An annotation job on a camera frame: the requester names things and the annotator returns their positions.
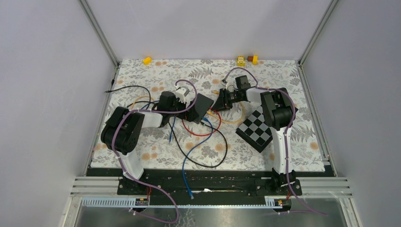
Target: blue cable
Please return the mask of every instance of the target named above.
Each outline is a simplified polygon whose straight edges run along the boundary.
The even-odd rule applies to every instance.
[[[150,103],[144,105],[144,106],[141,108],[141,110],[143,110],[144,108],[146,108],[146,107],[149,106],[149,105],[150,105]]]
[[[193,151],[197,146],[199,146],[200,144],[204,143],[205,141],[207,141],[213,134],[213,125],[212,123],[210,123],[210,121],[204,117],[202,117],[203,120],[207,121],[210,124],[210,128],[212,129],[212,132],[210,133],[210,135],[202,142],[198,143],[197,145],[193,146],[193,148],[191,148],[188,152],[188,154],[185,156],[184,161],[183,161],[183,178],[184,178],[184,183],[187,186],[187,190],[188,190],[188,194],[191,197],[191,199],[193,199],[193,194],[191,189],[189,188],[188,182],[187,182],[187,178],[185,177],[185,172],[184,172],[184,165],[185,165],[185,161],[187,160],[187,157],[189,156],[189,154],[191,153],[191,151]]]
[[[171,142],[171,136],[173,135],[174,124],[175,124],[175,116],[174,116],[173,126],[171,127],[170,138],[168,139],[169,143]]]

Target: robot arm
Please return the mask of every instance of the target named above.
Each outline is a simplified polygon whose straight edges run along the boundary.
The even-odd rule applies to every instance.
[[[115,151],[119,153],[118,158],[120,158],[126,168],[126,170],[123,171],[124,175],[125,172],[128,172],[135,179],[139,179],[142,176],[143,167],[135,151],[142,128],[164,127],[168,123],[170,117],[173,116],[177,116],[189,122],[199,123],[200,119],[213,104],[213,100],[202,94],[198,94],[197,102],[191,109],[183,112],[183,110],[186,109],[186,96],[188,93],[189,90],[187,87],[179,87],[174,92],[164,91],[160,95],[157,104],[157,110],[164,113],[133,112],[125,119],[114,141]],[[112,149],[113,137],[119,124],[128,112],[128,108],[119,106],[107,120],[106,126],[102,130],[100,136],[101,141],[107,145],[107,148]]]
[[[287,140],[290,141],[291,127],[288,129],[286,135],[284,130],[288,126],[292,117],[291,103],[287,97],[281,95],[278,91],[266,91],[251,87],[246,76],[237,77],[235,81],[237,89],[234,91],[230,92],[224,88],[220,89],[219,97],[213,105],[212,110],[229,110],[233,107],[233,103],[240,101],[257,102],[261,104],[265,123],[270,128],[273,136],[275,155],[273,174],[277,178],[278,186],[287,185],[285,179],[286,152],[284,137],[286,136]],[[288,94],[285,88],[280,88],[280,90]],[[288,172],[290,175],[290,182],[293,183],[295,181],[295,172],[293,171],[289,143],[288,150]]]

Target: glass panel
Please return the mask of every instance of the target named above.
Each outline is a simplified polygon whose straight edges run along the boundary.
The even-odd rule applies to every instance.
[[[292,200],[291,210],[305,210]],[[180,220],[176,224],[166,225],[139,215],[133,216],[127,208],[82,207],[79,227],[164,227],[164,226],[197,226],[197,227],[264,227],[264,226],[297,226],[297,227],[345,227],[347,226],[340,203],[335,199],[307,199],[308,205],[318,211],[326,212],[329,217],[313,213],[290,213],[278,215],[271,209],[180,209]],[[149,208],[146,214],[165,220],[175,218],[174,209]]]

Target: metal bar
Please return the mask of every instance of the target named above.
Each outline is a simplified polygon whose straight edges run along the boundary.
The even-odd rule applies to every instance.
[[[72,197],[68,197],[67,204],[64,208],[64,212],[61,218],[61,224],[59,226],[65,226],[65,222],[67,221],[68,212],[71,207]]]
[[[82,206],[86,207],[121,207],[121,208],[143,208],[135,205],[136,198],[105,198],[105,197],[85,197],[82,198]],[[274,199],[265,197],[265,205],[178,205],[178,208],[219,208],[219,209],[281,209],[281,206],[274,206]],[[174,205],[149,205],[147,208],[174,208]]]
[[[345,177],[299,177],[304,196],[308,198],[352,197]],[[76,197],[132,197],[117,195],[118,177],[77,177],[71,196]]]
[[[118,75],[119,72],[120,72],[120,67],[116,66],[116,67],[115,67],[115,70],[114,70],[114,74],[113,74],[113,76],[112,76],[112,79],[110,80],[110,86],[109,86],[109,88],[108,88],[109,90],[112,90],[112,89],[113,89],[115,83],[112,83],[112,81],[117,77],[117,75]],[[85,168],[84,168],[84,170],[83,170],[83,175],[84,175],[84,176],[86,176],[86,174],[87,174],[87,169],[88,169],[88,167],[89,167],[89,165],[90,165],[90,163],[91,163],[91,161],[92,161],[93,148],[94,148],[94,147],[96,146],[96,144],[97,144],[97,140],[98,140],[98,138],[99,138],[99,132],[100,132],[100,130],[101,130],[101,128],[102,128],[103,120],[105,119],[105,115],[106,115],[107,108],[108,108],[108,106],[109,106],[109,102],[110,102],[110,99],[111,99],[111,98],[112,98],[111,93],[107,93],[107,94],[106,94],[105,102],[103,103],[103,108],[102,108],[101,116],[100,116],[100,118],[99,118],[99,121],[97,122],[97,127],[96,127],[96,131],[95,131],[96,133],[95,133],[95,136],[93,137],[93,140],[92,140],[92,144],[91,144],[90,152],[89,152],[89,155],[88,155],[88,158],[87,158],[87,162],[86,162]]]
[[[103,33],[99,23],[97,22],[96,17],[93,14],[93,11],[90,8],[88,2],[86,0],[78,0],[78,2],[81,4],[82,9],[84,10],[93,29],[95,30],[96,35],[99,38],[99,41],[102,43],[102,46],[104,47],[107,55],[109,56],[114,66],[117,67],[118,66],[117,57],[115,56],[113,49],[111,48],[109,42],[107,41],[106,36]]]
[[[351,199],[339,198],[342,212],[344,214],[345,220],[348,226],[359,227],[361,226],[357,220],[356,214],[354,212]]]
[[[306,78],[305,71],[304,71],[304,68],[302,67],[302,65],[298,65],[298,72],[299,72],[299,77],[301,78],[302,86],[304,87],[304,91],[305,91],[305,95],[306,95],[306,102],[309,106],[309,109],[311,110],[313,124],[314,124],[315,130],[318,134],[317,137],[318,137],[319,147],[324,151],[325,156],[327,158],[329,158],[333,172],[334,172],[335,176],[337,176],[337,169],[336,169],[336,166],[333,161],[333,156],[332,156],[330,147],[327,142],[326,134],[323,131],[322,122],[321,122],[319,114],[317,112],[315,101],[314,101],[312,93],[310,92],[309,83]]]
[[[352,209],[353,209],[353,211],[354,211],[355,218],[357,219],[358,225],[359,225],[360,227],[362,227],[361,217],[359,216],[357,207],[355,206],[355,200],[354,200],[354,198],[353,198],[353,197],[350,198],[349,201],[351,202],[351,206],[352,206]]]
[[[327,21],[329,20],[331,14],[333,13],[334,9],[336,8],[338,2],[340,0],[331,0],[329,6],[327,7],[319,25],[317,26],[311,40],[309,41],[308,45],[306,46],[306,49],[304,53],[302,54],[301,58],[299,59],[299,64],[303,65],[305,63],[305,60],[307,59],[309,53],[311,52],[314,44],[316,43],[316,40],[319,38],[319,35],[322,33],[322,30],[324,26],[326,25]]]
[[[346,177],[297,177],[302,181],[348,181]]]
[[[74,227],[77,221],[79,208],[81,207],[81,197],[72,198],[70,209],[68,210],[67,218],[64,222],[64,227]]]
[[[117,187],[73,187],[71,193],[109,193],[117,194]]]
[[[76,181],[74,186],[118,186],[118,181]]]
[[[304,187],[321,187],[324,185],[325,187],[348,187],[347,181],[331,181],[321,183],[319,181],[306,181],[301,183],[301,186]]]

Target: aluminum frame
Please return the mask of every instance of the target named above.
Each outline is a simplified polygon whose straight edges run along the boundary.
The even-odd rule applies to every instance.
[[[84,10],[89,22],[91,23],[96,35],[99,38],[102,46],[106,50],[110,60],[116,66],[115,75],[118,75],[119,70],[119,62],[112,50],[110,44],[108,43],[106,36],[104,35],[99,23],[97,22],[88,2],[86,0],[78,0],[82,9]],[[331,151],[327,143],[326,136],[324,134],[322,123],[320,121],[317,109],[315,108],[315,102],[310,92],[310,87],[305,76],[305,72],[303,69],[303,64],[305,63],[309,53],[311,52],[313,46],[315,45],[319,35],[321,34],[322,30],[324,29],[327,21],[329,20],[332,12],[334,11],[335,7],[337,6],[339,0],[332,0],[324,13],[323,18],[321,19],[318,27],[316,28],[310,42],[308,43],[304,53],[302,54],[301,58],[299,59],[298,64],[298,72],[304,87],[306,100],[308,106],[311,110],[311,114],[313,116],[313,123],[314,127],[318,134],[318,142],[319,146],[322,148],[322,159],[325,165],[331,165],[335,175],[337,175],[337,170],[334,165],[334,161],[332,159]],[[107,95],[105,104],[103,106],[102,116],[99,120],[99,124],[97,127],[96,132],[100,131],[100,127],[102,125],[103,119],[105,117],[105,112],[107,110],[108,102],[110,100],[110,94]],[[93,144],[96,144],[97,136],[93,140]],[[87,164],[85,169],[90,164],[92,155],[92,149],[89,154],[89,158],[87,160]],[[341,207],[343,208],[344,216],[346,217],[347,225],[348,226],[357,226],[361,227],[361,221],[359,214],[355,208],[355,202],[352,197],[351,190],[349,189],[348,181],[345,177],[299,177],[298,178],[301,182],[301,186],[303,188],[303,195],[300,196],[301,198],[337,198],[340,203]],[[115,199],[127,199],[127,198],[137,198],[143,196],[123,196],[117,195],[117,187],[118,187],[118,177],[77,177],[74,186],[71,191],[71,195],[68,201],[68,211],[63,220],[62,226],[65,227],[73,227],[76,224],[79,215],[79,209],[82,206],[82,200],[87,198],[94,198],[94,197],[101,197],[101,198],[115,198]],[[280,196],[267,196],[265,197],[266,201],[269,199],[275,198],[284,198]],[[194,206],[183,206],[183,208],[194,208]],[[217,206],[206,206],[206,208],[217,208]]]
[[[106,36],[103,33],[99,23],[97,22],[96,17],[93,14],[93,11],[89,6],[89,3],[86,0],[78,0],[78,2],[80,3],[82,10],[85,12],[90,24],[92,25],[97,37],[99,38],[100,43],[104,47],[107,55],[109,56],[110,60],[114,64],[114,66],[117,67],[119,65],[118,59],[115,56],[111,45],[107,41]]]
[[[336,198],[341,204],[344,216],[348,226],[361,227],[358,213],[355,210],[355,203],[352,197],[349,183],[345,177],[299,177],[304,199],[326,199]],[[82,206],[97,207],[121,207],[118,204],[126,204],[127,200],[133,198],[146,198],[146,195],[117,195],[119,187],[118,177],[76,177],[71,191],[71,204],[68,210],[64,227],[75,226],[78,220],[79,209]],[[195,206],[184,205],[180,208],[220,208],[220,209],[271,209],[271,201],[273,199],[284,199],[285,196],[265,196],[266,205],[234,205],[234,206]],[[152,206],[155,208],[174,208],[171,206]]]

